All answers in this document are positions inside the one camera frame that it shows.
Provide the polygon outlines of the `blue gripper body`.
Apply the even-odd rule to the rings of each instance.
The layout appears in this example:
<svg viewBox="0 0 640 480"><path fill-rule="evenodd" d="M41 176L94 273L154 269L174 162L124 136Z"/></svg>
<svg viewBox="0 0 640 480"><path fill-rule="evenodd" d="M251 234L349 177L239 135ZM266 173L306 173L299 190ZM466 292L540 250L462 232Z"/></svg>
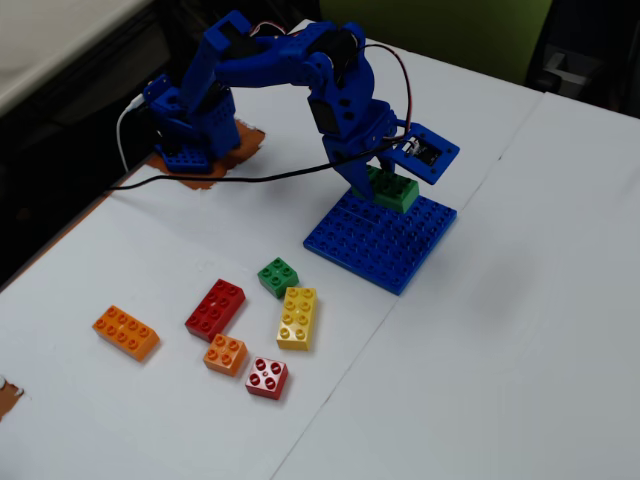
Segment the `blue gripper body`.
<svg viewBox="0 0 640 480"><path fill-rule="evenodd" d="M366 162L399 143L397 116L388 102L321 101L321 134L332 168Z"/></svg>

